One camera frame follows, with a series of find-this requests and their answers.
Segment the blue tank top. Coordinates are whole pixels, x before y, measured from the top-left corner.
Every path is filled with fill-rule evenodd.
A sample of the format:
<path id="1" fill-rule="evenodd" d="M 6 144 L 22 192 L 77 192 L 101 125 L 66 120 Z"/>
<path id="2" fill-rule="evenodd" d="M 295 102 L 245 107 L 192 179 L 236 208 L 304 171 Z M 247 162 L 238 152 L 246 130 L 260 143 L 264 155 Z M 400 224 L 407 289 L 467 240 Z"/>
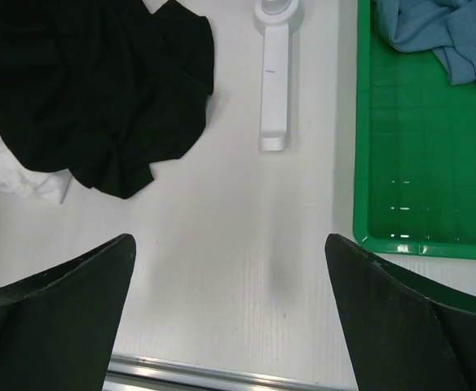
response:
<path id="1" fill-rule="evenodd" d="M 476 81 L 476 1 L 375 1 L 381 37 L 397 51 L 432 51 L 449 82 Z"/>

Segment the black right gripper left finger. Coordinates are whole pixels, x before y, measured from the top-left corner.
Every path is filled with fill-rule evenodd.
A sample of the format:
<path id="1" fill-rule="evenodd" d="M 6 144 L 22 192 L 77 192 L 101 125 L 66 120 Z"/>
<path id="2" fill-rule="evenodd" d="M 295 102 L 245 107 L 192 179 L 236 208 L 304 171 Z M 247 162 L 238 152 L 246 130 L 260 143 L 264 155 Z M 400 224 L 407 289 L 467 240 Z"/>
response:
<path id="1" fill-rule="evenodd" d="M 134 271 L 123 234 L 0 288 L 0 390 L 100 390 Z"/>

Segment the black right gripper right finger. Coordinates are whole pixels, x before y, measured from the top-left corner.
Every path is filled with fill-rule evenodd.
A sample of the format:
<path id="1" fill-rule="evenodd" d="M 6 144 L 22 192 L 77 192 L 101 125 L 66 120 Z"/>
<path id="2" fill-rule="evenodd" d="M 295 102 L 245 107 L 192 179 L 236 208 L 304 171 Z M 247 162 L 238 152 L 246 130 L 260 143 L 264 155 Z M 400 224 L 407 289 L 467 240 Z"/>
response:
<path id="1" fill-rule="evenodd" d="M 324 252 L 361 390 L 476 390 L 476 297 L 339 234 Z"/>

